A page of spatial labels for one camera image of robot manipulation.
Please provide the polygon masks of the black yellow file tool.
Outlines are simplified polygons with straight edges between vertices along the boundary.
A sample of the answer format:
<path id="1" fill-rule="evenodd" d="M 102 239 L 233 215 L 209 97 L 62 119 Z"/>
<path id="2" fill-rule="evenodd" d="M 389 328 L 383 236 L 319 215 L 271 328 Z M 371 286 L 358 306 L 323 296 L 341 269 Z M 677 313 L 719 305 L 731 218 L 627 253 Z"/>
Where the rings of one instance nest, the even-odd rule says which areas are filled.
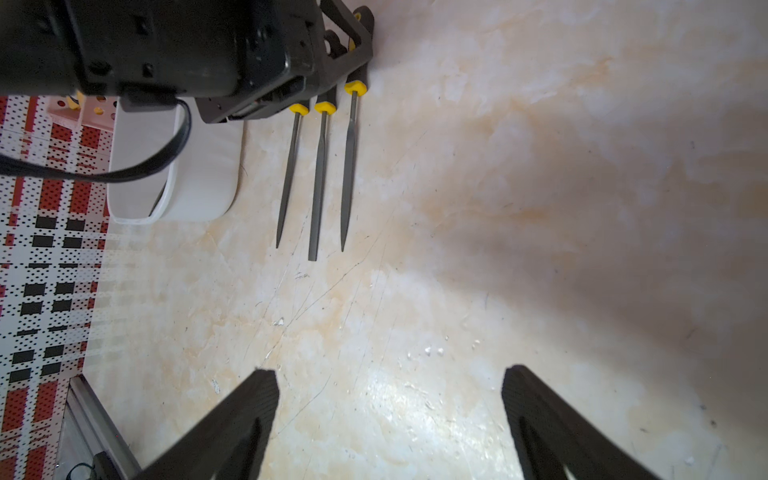
<path id="1" fill-rule="evenodd" d="M 287 207 L 290 199 L 292 182 L 293 182 L 294 172 L 296 167 L 296 160 L 297 160 L 297 154 L 298 154 L 298 141 L 299 141 L 302 118 L 309 113 L 309 108 L 310 108 L 309 100 L 300 101 L 289 107 L 289 111 L 294 114 L 294 121 L 292 126 L 288 158 L 286 162 L 286 171 L 285 171 L 285 177 L 283 182 L 280 207 L 278 212 L 278 221 L 277 221 L 277 230 L 276 230 L 276 247 L 280 246 L 282 235 L 283 235 L 283 229 L 284 229 L 286 214 L 287 214 Z"/>

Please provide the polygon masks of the white plastic storage box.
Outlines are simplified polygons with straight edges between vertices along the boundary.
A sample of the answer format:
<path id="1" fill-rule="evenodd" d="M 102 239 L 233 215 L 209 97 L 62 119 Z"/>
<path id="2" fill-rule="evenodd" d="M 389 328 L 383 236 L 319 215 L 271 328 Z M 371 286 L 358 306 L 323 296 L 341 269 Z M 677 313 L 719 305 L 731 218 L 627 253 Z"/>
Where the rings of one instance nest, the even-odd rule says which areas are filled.
<path id="1" fill-rule="evenodd" d="M 114 222 L 207 222 L 231 206 L 239 179 L 244 125 L 207 124 L 193 98 L 184 102 L 190 108 L 191 134 L 174 161 L 148 178 L 107 186 L 107 206 Z M 180 106 L 142 113 L 127 112 L 119 106 L 109 170 L 135 166 L 158 152 L 179 131 L 183 120 Z"/>

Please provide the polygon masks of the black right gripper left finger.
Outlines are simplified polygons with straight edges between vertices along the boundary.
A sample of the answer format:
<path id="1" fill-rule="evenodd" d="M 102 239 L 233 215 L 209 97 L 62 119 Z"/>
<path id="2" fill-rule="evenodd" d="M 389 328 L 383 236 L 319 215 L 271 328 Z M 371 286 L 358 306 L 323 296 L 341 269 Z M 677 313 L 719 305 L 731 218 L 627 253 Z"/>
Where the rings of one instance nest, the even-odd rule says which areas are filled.
<path id="1" fill-rule="evenodd" d="M 255 370 L 138 479 L 257 479 L 279 403 L 276 372 Z"/>

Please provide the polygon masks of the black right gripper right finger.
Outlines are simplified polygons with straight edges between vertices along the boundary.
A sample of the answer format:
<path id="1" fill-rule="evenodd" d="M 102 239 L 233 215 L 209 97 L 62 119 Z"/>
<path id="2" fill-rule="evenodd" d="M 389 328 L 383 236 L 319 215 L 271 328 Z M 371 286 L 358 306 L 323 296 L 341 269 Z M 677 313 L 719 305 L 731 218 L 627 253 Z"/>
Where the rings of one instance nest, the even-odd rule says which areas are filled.
<path id="1" fill-rule="evenodd" d="M 654 479 L 524 365 L 501 388 L 525 479 Z"/>

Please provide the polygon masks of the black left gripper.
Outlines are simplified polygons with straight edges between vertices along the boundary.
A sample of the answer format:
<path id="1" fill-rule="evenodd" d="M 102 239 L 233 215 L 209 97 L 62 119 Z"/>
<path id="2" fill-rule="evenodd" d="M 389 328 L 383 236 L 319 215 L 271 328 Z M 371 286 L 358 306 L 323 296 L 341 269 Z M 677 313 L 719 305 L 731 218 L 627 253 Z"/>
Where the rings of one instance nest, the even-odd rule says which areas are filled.
<path id="1" fill-rule="evenodd" d="M 331 80 L 367 81 L 374 15 L 321 12 L 347 36 Z M 273 115 L 316 87 L 318 7 L 310 1 L 5 1 L 5 95 L 193 98 L 205 122 Z"/>

